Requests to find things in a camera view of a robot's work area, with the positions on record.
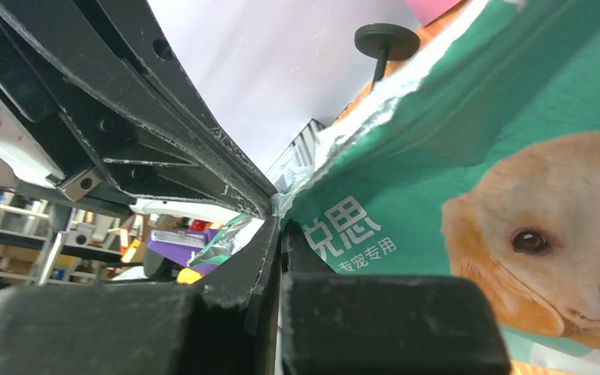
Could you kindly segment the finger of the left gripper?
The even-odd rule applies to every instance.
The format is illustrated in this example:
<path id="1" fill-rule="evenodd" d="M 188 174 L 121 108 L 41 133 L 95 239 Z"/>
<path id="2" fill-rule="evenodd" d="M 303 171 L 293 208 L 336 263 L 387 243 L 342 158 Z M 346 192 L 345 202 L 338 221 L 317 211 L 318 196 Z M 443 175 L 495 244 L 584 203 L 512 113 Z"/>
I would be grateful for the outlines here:
<path id="1" fill-rule="evenodd" d="M 0 1 L 0 24 L 104 178 L 258 218 L 275 192 L 218 124 L 145 1 Z"/>

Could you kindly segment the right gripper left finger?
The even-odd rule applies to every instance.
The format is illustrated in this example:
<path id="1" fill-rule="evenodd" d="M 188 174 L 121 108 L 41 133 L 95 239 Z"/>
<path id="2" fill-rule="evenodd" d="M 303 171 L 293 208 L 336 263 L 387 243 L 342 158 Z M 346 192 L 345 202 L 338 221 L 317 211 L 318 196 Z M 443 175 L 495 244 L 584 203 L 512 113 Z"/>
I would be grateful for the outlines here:
<path id="1" fill-rule="evenodd" d="M 0 374 L 271 374 L 280 222 L 198 282 L 0 291 Z"/>

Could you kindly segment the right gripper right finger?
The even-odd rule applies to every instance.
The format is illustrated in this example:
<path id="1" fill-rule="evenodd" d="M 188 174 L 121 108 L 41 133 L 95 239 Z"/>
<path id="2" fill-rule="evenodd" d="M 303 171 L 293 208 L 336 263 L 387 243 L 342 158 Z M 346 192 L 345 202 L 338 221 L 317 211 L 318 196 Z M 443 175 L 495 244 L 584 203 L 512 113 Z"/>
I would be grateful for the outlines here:
<path id="1" fill-rule="evenodd" d="M 508 374 L 482 291 L 445 276 L 345 276 L 284 228 L 280 360 L 286 374 Z"/>

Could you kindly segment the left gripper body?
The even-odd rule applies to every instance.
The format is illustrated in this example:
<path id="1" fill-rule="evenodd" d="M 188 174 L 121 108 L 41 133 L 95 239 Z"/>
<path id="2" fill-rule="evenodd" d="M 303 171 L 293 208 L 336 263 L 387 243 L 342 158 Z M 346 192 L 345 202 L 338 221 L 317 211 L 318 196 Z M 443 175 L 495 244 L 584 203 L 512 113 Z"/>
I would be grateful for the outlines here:
<path id="1" fill-rule="evenodd" d="M 130 198 L 92 178 L 75 200 L 61 182 L 91 167 L 79 141 L 60 119 L 57 105 L 11 40 L 0 31 L 0 158 L 13 170 L 15 192 L 97 213 L 128 213 Z"/>

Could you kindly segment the green dog food bag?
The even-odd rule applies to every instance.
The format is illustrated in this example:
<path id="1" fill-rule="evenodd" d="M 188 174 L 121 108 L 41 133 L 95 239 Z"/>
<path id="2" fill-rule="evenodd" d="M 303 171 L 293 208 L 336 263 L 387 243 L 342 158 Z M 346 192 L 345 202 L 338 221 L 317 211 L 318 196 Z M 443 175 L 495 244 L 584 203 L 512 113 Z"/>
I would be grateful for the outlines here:
<path id="1" fill-rule="evenodd" d="M 453 275 L 510 355 L 600 374 L 600 1 L 473 1 L 272 199 L 344 275 Z"/>

